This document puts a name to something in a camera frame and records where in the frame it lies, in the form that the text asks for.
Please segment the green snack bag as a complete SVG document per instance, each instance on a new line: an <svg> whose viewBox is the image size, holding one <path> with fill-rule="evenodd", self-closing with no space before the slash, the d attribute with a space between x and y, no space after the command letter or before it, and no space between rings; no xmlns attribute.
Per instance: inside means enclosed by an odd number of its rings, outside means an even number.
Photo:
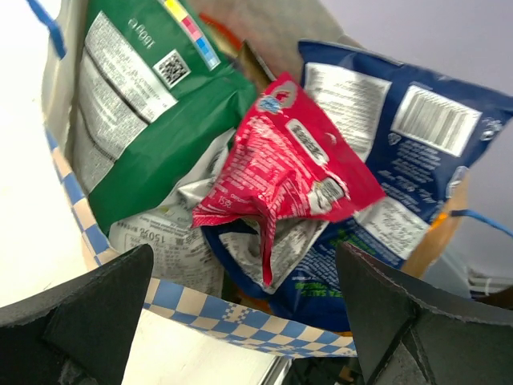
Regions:
<svg viewBox="0 0 513 385"><path fill-rule="evenodd" d="M153 274L220 296L224 270L192 210L257 96L184 1L91 1L72 165L100 231L148 244Z"/></svg>

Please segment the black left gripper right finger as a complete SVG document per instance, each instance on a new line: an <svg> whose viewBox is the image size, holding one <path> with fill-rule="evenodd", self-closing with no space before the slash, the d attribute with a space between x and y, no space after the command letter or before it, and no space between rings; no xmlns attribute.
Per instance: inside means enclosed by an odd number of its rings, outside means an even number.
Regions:
<svg viewBox="0 0 513 385"><path fill-rule="evenodd" d="M512 382L512 308L502 294L459 297L349 243L336 261L366 383Z"/></svg>

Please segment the dark blue chips bag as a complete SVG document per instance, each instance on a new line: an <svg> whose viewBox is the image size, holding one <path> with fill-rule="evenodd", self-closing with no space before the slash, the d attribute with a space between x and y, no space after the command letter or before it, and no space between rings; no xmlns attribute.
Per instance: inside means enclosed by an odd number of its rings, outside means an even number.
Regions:
<svg viewBox="0 0 513 385"><path fill-rule="evenodd" d="M469 167L512 117L498 91L354 47L302 40L302 85L361 157L386 198L339 223L290 221L277 229L276 282L265 287L255 225L236 221L204 235L236 287L282 318L332 332L349 322L336 249L349 242L419 278L458 225Z"/></svg>

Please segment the small pink snack packet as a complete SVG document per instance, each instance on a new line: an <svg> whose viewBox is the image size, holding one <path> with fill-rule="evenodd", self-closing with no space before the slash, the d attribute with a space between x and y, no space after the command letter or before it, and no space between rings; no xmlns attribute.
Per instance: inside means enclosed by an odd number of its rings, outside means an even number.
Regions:
<svg viewBox="0 0 513 385"><path fill-rule="evenodd" d="M284 72L243 118L220 175L192 211L192 224L256 220L263 283L270 286L279 220L339 222L385 195L328 116Z"/></svg>

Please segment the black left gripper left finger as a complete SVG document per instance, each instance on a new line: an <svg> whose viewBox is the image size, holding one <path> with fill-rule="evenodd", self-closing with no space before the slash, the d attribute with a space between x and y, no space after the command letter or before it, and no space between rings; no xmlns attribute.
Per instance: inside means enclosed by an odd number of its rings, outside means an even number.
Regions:
<svg viewBox="0 0 513 385"><path fill-rule="evenodd" d="M140 245L1 308L3 384L120 384L153 270Z"/></svg>

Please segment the brown Lerna snack bag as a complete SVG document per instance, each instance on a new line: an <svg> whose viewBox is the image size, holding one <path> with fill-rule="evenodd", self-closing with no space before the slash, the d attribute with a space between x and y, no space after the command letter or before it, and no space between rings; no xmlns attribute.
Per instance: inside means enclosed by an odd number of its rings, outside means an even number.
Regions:
<svg viewBox="0 0 513 385"><path fill-rule="evenodd" d="M255 52L248 40L242 42L236 62L244 76L255 85L258 91L263 91L276 79L276 76L271 72L265 61Z"/></svg>

